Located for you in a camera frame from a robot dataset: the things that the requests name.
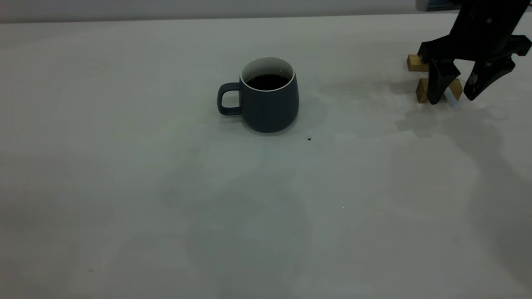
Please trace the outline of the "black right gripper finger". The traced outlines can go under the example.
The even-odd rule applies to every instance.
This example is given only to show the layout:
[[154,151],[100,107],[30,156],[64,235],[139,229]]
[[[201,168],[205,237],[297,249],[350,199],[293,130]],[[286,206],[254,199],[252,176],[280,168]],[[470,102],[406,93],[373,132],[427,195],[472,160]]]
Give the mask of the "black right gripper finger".
[[449,85],[460,75],[452,59],[433,59],[429,63],[427,99],[437,104]]
[[502,57],[492,62],[476,62],[465,84],[464,94],[475,100],[489,85],[509,74],[515,68],[511,57]]

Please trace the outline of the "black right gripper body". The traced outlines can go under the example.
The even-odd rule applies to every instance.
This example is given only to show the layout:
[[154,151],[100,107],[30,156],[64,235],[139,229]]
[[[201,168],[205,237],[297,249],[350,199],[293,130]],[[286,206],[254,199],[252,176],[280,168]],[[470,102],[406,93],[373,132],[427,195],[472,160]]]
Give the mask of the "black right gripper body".
[[418,11],[458,10],[458,15],[448,35],[422,42],[418,56],[424,63],[433,59],[492,62],[513,54],[525,56],[531,41],[513,31],[530,4],[530,0],[419,0]]

